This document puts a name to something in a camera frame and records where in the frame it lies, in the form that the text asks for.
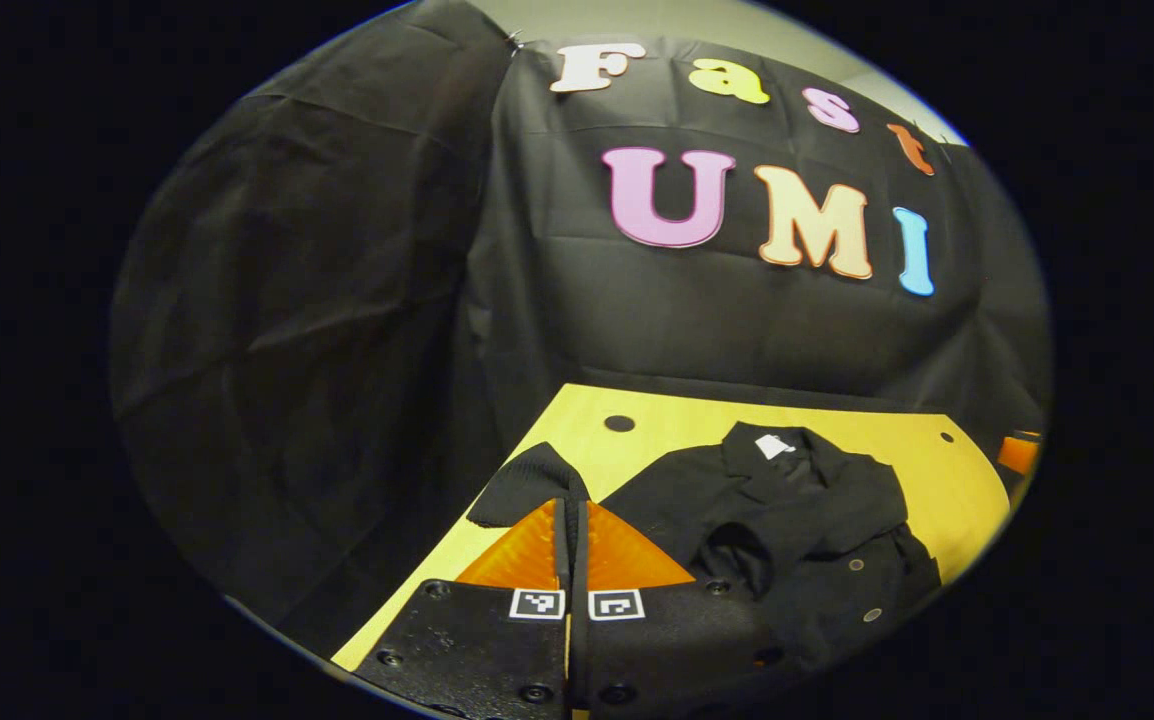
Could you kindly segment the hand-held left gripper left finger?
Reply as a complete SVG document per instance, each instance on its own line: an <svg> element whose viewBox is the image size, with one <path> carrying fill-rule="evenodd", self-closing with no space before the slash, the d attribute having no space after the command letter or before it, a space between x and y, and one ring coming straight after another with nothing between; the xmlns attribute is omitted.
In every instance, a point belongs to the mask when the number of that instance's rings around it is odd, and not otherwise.
<svg viewBox="0 0 1154 720"><path fill-rule="evenodd" d="M434 717L571 717L567 515L545 501L457 578L424 579L354 675Z"/></svg>

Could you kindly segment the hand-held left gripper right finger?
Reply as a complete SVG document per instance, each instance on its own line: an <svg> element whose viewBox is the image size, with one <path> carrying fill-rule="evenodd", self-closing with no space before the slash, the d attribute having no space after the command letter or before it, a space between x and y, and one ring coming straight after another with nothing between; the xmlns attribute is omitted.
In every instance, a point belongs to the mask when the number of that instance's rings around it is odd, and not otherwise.
<svg viewBox="0 0 1154 720"><path fill-rule="evenodd" d="M599 503L574 547L574 707L592 719L724 714L777 678L789 651L724 577L688 573Z"/></svg>

